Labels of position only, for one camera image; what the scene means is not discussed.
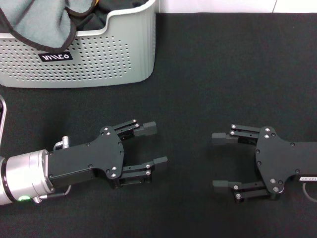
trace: green indicator light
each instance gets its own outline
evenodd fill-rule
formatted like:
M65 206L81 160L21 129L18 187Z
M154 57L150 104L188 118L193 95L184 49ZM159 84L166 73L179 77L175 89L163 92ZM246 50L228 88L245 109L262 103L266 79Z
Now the green indicator light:
M19 201L24 201L24 200L29 200L30 199L30 197L28 197L28 196L21 196L21 197L19 197Z

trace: white wall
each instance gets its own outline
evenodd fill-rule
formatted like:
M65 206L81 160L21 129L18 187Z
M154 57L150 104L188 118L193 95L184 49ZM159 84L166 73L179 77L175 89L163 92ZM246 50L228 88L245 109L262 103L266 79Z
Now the white wall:
M317 0L160 0L160 12L317 12Z

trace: gray basket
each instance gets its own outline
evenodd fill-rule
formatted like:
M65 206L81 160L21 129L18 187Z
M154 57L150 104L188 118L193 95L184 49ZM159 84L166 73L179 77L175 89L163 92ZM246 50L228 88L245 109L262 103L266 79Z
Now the gray basket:
M0 34L0 84L21 88L77 88L140 82L154 68L156 0L112 11L106 26L77 32L66 53L49 58L11 34Z

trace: black table surface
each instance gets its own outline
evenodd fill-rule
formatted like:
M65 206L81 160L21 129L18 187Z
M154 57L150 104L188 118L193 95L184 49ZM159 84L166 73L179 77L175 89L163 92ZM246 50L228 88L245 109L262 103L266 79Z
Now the black table surface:
M240 205L212 192L213 179L256 176L254 147L212 147L211 133L271 125L286 140L317 141L316 24L314 14L159 14L155 68L141 83L1 87L5 157L51 150L64 135L89 142L102 126L137 118L156 121L158 134L124 142L127 164L169 161L153 183L112 190L95 180L40 205L2 206L0 237L315 238L317 204L299 183L278 201Z

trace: plastic basket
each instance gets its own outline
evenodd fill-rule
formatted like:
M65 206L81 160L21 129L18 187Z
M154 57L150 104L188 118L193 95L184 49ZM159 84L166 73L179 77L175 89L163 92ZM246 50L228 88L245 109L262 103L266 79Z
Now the plastic basket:
M103 29L77 32L65 51L69 53L57 55L47 55L2 33L0 84L78 88L143 81L154 68L155 11L156 0L133 9L112 11Z

